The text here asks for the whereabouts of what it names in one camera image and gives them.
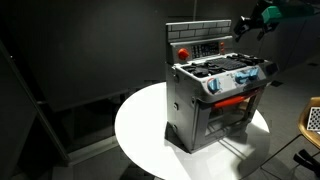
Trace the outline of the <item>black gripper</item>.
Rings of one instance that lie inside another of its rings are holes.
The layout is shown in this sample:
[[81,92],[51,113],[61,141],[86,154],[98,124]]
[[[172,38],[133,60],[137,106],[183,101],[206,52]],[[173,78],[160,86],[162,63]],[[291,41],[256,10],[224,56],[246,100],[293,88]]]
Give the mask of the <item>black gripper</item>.
[[[238,42],[241,36],[249,30],[249,28],[261,28],[264,24],[262,17],[263,11],[269,6],[273,5],[273,0],[257,0],[257,3],[249,17],[241,16],[234,27],[234,33],[236,35],[235,41]],[[257,36],[257,40],[260,41],[263,36],[267,33],[267,26],[263,26]]]

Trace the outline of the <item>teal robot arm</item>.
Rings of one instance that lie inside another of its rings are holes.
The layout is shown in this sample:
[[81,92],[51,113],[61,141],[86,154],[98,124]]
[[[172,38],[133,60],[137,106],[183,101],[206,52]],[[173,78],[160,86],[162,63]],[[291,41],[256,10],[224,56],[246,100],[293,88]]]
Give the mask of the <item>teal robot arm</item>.
[[249,17],[241,16],[233,32],[235,41],[253,29],[259,29],[257,40],[276,30],[283,21],[307,18],[319,14],[320,0],[257,0]]

